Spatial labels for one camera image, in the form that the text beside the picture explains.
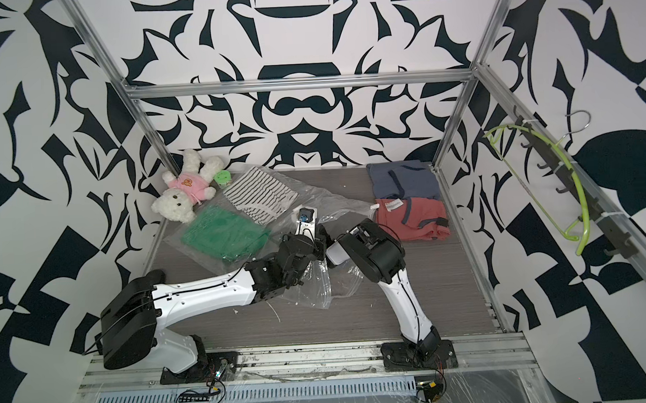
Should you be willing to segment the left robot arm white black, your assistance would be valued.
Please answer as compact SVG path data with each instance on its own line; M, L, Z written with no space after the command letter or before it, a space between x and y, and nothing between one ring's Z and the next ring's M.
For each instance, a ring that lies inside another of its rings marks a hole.
M205 361L195 336L179 335L171 326L221 310L268 301L300 285L306 269L325 259L332 239L323 226L313 232L286 234L276 252L248 261L210 279L165 283L153 270L122 289L100 316L98 344L107 370L167 368L183 373Z

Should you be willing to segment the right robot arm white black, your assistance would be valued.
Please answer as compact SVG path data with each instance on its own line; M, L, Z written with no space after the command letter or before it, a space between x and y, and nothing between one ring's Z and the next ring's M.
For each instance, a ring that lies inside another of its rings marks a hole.
M406 345L405 363L425 366L432 362L441 345L441 336L426 317L413 292L405 263L406 253L393 231L364 219L325 244L327 261L339 266L351 261L388 299Z

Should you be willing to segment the red tank top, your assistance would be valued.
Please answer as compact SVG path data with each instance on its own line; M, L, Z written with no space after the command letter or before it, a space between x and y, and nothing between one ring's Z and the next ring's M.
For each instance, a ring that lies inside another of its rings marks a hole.
M444 203L427 198L376 199L375 221L401 241L448 239L450 227Z

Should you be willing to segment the blue tank top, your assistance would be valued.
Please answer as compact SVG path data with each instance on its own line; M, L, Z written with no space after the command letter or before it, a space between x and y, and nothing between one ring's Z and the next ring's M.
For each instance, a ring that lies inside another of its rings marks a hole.
M377 199L441 198L434 172L422 161L375 163L369 164L367 170Z

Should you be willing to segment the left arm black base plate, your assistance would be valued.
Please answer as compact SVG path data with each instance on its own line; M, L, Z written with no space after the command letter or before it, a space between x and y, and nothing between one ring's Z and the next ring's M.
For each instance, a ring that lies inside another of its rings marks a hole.
M174 386L208 383L214 379L232 380L237 372L238 356L237 351L207 352L204 360L199 359L194 366L182 373L173 373L165 368L161 374L160 384Z

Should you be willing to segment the clear plastic vacuum bag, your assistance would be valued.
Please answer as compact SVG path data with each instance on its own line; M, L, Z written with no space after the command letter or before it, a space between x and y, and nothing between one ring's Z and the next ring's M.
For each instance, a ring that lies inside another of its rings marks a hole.
M263 226L268 228L272 233L262 250L251 256L237 259L237 261L226 262L210 258L187 247L180 241L181 235L187 230L190 223L188 225L169 226L166 230L164 242L185 256L193 259L200 266L207 269L207 271L215 273L230 272L251 258L261 258L265 254L275 252L278 249L277 245L281 236L290 231L295 231L293 210L299 206L316 208L318 210L317 223L324 224L327 232L332 237L343 232L348 225L354 225L354 223L359 222L363 218L371 217L373 211L373 205L371 203L353 198L348 199L341 195L343 188L349 188L351 186L351 182L348 180L341 179L338 186L335 186L332 190L327 190L291 178L280 172L271 171L270 169L264 168L263 171L285 183L289 188L295 190L299 196L282 216L278 217L278 219L269 225ZM198 208L197 214L204 208L211 206L220 207L240 216L250 218L248 215L233 207L222 193L216 195L209 203L203 203ZM329 309L333 299L348 298L354 295L363 280L363 274L350 261L346 261L345 264L334 268L327 267L324 262L316 262L306 269L306 274L301 280L300 285L290 287L280 297L295 305L316 309Z

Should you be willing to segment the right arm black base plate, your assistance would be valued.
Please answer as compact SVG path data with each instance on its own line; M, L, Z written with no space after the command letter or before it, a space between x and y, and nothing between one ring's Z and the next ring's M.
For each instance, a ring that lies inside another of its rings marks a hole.
M386 371L451 370L459 367L451 340L439 340L436 348L424 353L414 343L383 343L380 346L383 366Z

